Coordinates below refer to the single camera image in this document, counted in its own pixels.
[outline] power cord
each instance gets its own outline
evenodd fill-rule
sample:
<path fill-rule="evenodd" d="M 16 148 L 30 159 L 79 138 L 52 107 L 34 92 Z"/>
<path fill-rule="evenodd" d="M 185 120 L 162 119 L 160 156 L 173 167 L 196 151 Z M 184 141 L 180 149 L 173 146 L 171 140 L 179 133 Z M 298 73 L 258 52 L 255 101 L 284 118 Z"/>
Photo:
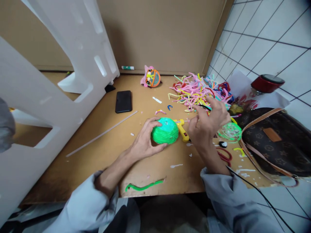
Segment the power cord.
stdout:
<path fill-rule="evenodd" d="M 239 176 L 238 174 L 236 174 L 230 167 L 228 167 L 228 170 L 230 172 L 232 172 L 233 174 L 235 174 L 236 176 L 240 177 L 242 180 L 244 180 L 246 183 L 250 184 L 251 186 L 253 186 L 262 196 L 263 198 L 266 200 L 266 202 L 272 207 L 272 209 L 276 212 L 276 214 L 280 217 L 280 219 L 284 222 L 284 224 L 288 227 L 288 229 L 290 229 L 291 232 L 295 233 L 293 231 L 293 229 L 285 222 L 285 220 L 281 217 L 281 215 L 279 214 L 279 212 L 276 211 L 276 209 L 273 207 L 273 205 L 270 203 L 270 201 L 264 196 L 264 194 L 260 191 L 259 188 L 256 188 L 253 184 L 251 184 L 250 182 L 248 182 L 247 180 L 245 180 L 244 178 L 242 178 L 241 176 Z"/>

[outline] glue stick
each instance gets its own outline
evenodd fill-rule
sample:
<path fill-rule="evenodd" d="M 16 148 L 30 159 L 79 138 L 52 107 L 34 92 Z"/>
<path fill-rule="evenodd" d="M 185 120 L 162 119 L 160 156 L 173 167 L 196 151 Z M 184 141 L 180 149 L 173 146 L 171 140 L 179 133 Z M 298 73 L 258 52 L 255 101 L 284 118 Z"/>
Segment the glue stick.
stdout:
<path fill-rule="evenodd" d="M 122 70 L 135 70 L 134 66 L 121 66 Z"/>

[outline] yellow glue gun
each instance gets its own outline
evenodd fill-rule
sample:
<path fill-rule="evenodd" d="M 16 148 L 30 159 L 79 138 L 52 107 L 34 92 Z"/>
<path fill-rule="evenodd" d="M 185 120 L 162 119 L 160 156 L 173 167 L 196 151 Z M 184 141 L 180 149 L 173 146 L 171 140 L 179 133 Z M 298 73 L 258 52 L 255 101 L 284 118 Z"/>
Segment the yellow glue gun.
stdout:
<path fill-rule="evenodd" d="M 185 124 L 185 121 L 183 119 L 180 119 L 180 120 L 174 120 L 174 122 L 177 124 L 178 130 L 182 136 L 182 141 L 183 142 L 189 141 L 189 136 L 184 130 L 184 128 L 182 127 Z"/>

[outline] brown handbag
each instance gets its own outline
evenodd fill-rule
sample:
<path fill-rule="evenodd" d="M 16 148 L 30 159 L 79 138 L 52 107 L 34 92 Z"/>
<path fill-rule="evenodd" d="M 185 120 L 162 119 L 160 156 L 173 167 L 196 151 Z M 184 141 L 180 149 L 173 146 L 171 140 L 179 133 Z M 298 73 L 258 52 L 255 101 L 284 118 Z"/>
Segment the brown handbag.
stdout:
<path fill-rule="evenodd" d="M 264 177 L 285 186 L 266 176 L 261 169 L 295 179 L 296 184 L 290 187 L 296 187 L 299 176 L 311 176 L 311 132 L 281 110 L 258 108 L 237 118 L 243 129 L 240 145 Z"/>

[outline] red jar lid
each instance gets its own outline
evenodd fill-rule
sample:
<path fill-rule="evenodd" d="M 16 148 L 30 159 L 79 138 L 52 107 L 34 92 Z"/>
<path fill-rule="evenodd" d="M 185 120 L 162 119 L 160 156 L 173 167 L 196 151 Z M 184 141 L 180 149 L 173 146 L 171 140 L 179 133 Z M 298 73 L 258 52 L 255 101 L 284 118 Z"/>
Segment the red jar lid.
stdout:
<path fill-rule="evenodd" d="M 284 83 L 285 81 L 277 76 L 262 74 L 251 83 L 251 86 L 259 92 L 272 93 Z"/>

